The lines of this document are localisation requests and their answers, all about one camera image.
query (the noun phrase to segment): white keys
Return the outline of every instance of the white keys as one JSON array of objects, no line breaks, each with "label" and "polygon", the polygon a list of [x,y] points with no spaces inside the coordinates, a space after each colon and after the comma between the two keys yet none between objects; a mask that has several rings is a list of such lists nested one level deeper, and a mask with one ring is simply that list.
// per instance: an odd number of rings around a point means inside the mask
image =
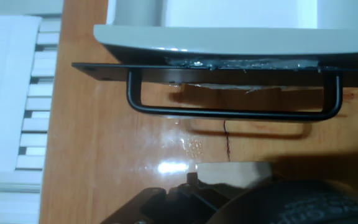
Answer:
[{"label": "white keys", "polygon": [[47,118],[25,118],[23,131],[48,131],[49,119]]},{"label": "white keys", "polygon": [[40,32],[60,32],[60,19],[42,19]]},{"label": "white keys", "polygon": [[44,156],[47,152],[45,147],[27,147],[25,154],[27,156]]},{"label": "white keys", "polygon": [[52,98],[28,98],[25,106],[26,110],[49,110]]},{"label": "white keys", "polygon": [[53,84],[31,84],[28,96],[52,96]]},{"label": "white keys", "polygon": [[55,69],[54,68],[36,68],[31,72],[32,77],[54,77]]},{"label": "white keys", "polygon": [[31,75],[33,77],[55,76],[56,61],[57,51],[36,52]]},{"label": "white keys", "polygon": [[36,52],[35,59],[51,59],[57,58],[57,51],[43,51],[43,52]]},{"label": "white keys", "polygon": [[18,156],[16,168],[19,169],[42,169],[44,168],[45,156]]},{"label": "white keys", "polygon": [[39,33],[37,44],[39,45],[52,45],[59,43],[59,32],[48,32],[48,33]]},{"label": "white keys", "polygon": [[49,111],[33,111],[31,113],[31,118],[48,118],[50,117]]},{"label": "white keys", "polygon": [[47,134],[22,134],[21,147],[45,147],[47,145]]},{"label": "white keys", "polygon": [[56,58],[36,58],[34,69],[54,69],[56,68]]}]

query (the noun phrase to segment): black object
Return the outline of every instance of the black object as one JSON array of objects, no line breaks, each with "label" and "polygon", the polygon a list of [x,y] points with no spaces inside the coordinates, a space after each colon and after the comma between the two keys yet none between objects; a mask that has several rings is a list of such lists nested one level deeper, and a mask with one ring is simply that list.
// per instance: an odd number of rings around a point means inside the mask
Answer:
[{"label": "black object", "polygon": [[286,180],[230,200],[212,188],[183,184],[168,194],[160,188],[141,191],[102,222],[113,223],[355,224],[358,194],[342,190],[335,182]]},{"label": "black object", "polygon": [[[342,105],[342,88],[358,87],[358,69],[303,68],[263,70],[188,68],[169,65],[119,65],[73,63],[97,80],[127,81],[128,103],[135,110],[152,115],[179,118],[254,119],[265,121],[323,121],[337,115]],[[142,82],[216,83],[258,86],[323,86],[321,112],[236,111],[201,108],[145,106],[141,103]]]}]

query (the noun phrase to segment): white cylinder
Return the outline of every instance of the white cylinder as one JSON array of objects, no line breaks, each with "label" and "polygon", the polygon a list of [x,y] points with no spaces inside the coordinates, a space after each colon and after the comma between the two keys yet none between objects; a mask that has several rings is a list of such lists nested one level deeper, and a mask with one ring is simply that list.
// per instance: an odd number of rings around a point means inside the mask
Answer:
[{"label": "white cylinder", "polygon": [[358,29],[358,0],[318,0],[318,28]]},{"label": "white cylinder", "polygon": [[161,26],[163,0],[117,0],[114,25]]}]

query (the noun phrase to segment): keyboard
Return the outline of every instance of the keyboard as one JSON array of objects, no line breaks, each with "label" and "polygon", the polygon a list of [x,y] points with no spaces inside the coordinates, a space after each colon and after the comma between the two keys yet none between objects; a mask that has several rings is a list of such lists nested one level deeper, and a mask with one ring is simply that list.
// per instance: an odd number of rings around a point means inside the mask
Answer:
[{"label": "keyboard", "polygon": [[16,170],[41,171],[44,168],[60,25],[60,16],[42,19],[25,104]]}]

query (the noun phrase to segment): black metal bracket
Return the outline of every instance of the black metal bracket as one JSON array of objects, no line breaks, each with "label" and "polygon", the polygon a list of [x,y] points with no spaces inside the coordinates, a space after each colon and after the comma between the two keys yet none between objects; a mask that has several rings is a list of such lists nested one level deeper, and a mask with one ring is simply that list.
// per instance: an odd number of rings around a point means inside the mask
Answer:
[{"label": "black metal bracket", "polygon": [[146,106],[140,99],[142,92],[142,70],[128,68],[127,100],[136,111],[168,116],[170,118],[217,118],[217,119],[253,119],[264,121],[324,121],[338,114],[342,106],[342,74],[327,72],[324,74],[324,106],[321,112],[274,112],[274,111],[239,111],[204,108],[174,108],[163,106]]}]

